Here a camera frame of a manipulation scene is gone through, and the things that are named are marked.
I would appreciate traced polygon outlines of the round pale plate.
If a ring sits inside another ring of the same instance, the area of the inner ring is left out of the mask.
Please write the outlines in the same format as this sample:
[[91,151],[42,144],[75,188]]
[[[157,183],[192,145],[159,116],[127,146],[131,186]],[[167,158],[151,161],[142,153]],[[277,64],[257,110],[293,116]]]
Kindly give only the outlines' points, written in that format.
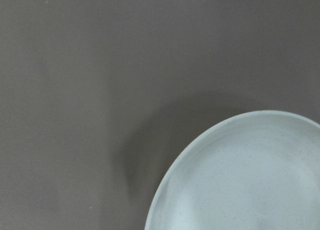
[[145,229],[319,229],[320,126],[289,112],[226,119],[172,163]]

